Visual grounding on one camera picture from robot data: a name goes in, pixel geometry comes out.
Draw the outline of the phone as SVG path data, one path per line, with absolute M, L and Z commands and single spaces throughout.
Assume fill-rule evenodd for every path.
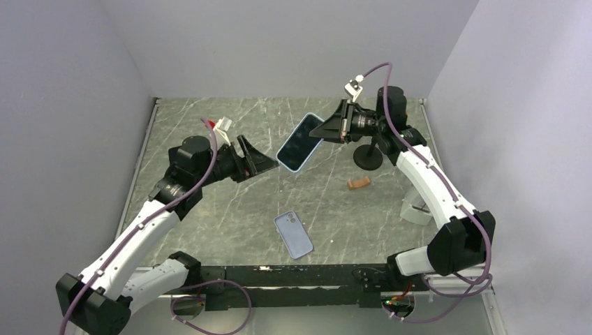
M 278 163 L 292 173 L 299 172 L 323 141 L 309 133 L 324 120 L 313 113 L 307 113 L 276 153 Z
M 304 225 L 294 211 L 277 216 L 274 225 L 292 259 L 297 260 L 313 251 L 313 244 Z

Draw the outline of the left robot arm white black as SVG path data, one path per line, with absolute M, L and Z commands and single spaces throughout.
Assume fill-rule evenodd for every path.
M 73 323 L 87 334 L 119 334 L 145 304 L 178 288 L 193 292 L 209 278 L 200 261 L 181 251 L 139 277 L 132 275 L 154 244 L 201 201 L 203 187 L 226 178 L 240 183 L 278 167 L 244 136 L 237 141 L 242 155 L 233 143 L 217 146 L 203 136 L 169 149 L 169 167 L 133 222 L 80 274 L 58 280 L 63 326 Z

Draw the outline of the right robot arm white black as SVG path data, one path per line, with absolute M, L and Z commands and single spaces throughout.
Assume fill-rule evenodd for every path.
M 326 142 L 356 142 L 371 138 L 412 183 L 427 205 L 438 232 L 425 247 L 391 255 L 385 281 L 394 290 L 404 289 L 414 275 L 447 276 L 491 262 L 495 219 L 490 211 L 478 211 L 445 176 L 421 133 L 407 123 L 407 100 L 399 87 L 377 93 L 375 110 L 343 99 L 334 114 L 310 131 Z

